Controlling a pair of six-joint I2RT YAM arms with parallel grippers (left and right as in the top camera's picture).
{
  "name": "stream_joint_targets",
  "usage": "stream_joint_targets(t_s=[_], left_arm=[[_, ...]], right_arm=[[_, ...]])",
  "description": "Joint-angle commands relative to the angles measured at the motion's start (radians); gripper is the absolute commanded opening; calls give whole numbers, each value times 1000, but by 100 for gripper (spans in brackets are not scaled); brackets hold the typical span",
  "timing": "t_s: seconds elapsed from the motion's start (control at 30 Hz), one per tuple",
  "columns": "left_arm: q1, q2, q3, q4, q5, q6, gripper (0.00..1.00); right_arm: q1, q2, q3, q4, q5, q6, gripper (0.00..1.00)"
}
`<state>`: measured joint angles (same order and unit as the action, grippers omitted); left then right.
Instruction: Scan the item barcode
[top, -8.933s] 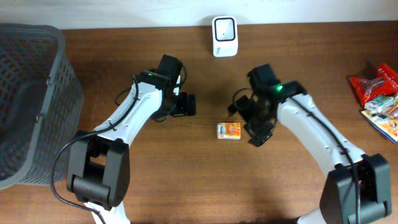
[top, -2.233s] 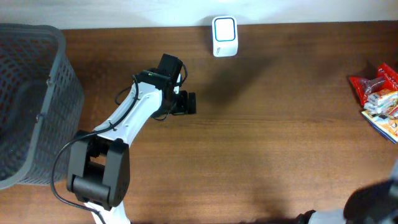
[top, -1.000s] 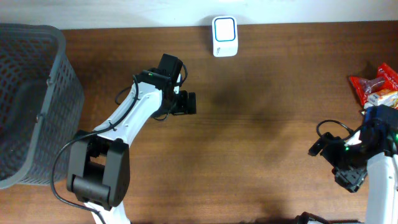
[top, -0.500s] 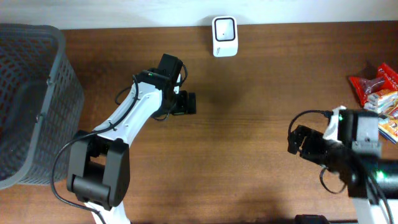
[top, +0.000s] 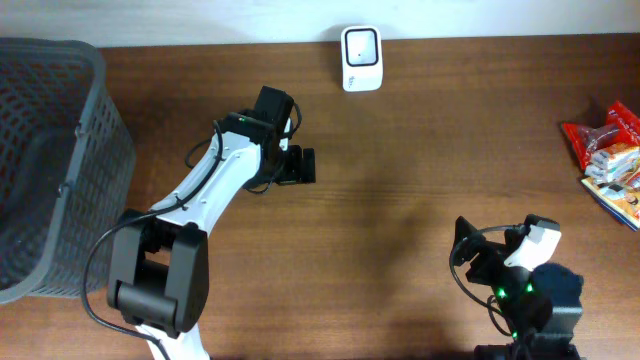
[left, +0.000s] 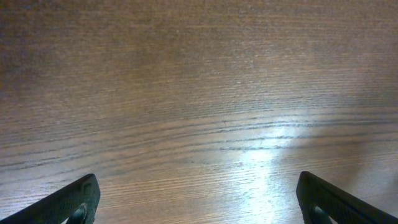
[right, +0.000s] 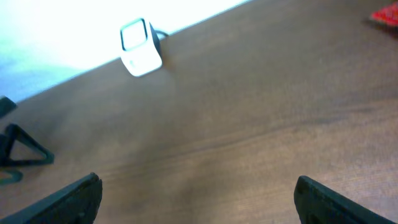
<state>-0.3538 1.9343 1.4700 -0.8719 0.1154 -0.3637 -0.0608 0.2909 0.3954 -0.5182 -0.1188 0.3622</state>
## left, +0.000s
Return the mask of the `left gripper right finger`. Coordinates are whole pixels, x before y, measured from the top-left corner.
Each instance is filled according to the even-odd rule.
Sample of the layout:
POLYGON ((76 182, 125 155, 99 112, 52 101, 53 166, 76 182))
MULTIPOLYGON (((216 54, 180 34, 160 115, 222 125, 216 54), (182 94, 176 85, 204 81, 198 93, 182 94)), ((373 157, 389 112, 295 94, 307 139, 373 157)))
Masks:
POLYGON ((300 173, 296 195, 305 224, 397 223, 397 218, 308 171, 300 173))

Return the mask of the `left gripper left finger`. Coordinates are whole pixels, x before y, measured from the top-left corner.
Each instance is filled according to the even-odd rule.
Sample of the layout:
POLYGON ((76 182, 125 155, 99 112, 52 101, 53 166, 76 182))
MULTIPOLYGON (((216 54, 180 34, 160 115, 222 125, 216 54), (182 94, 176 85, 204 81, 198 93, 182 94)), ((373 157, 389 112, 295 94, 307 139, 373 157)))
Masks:
POLYGON ((10 215, 1 223, 95 222, 100 188, 94 174, 87 174, 36 203, 10 215))

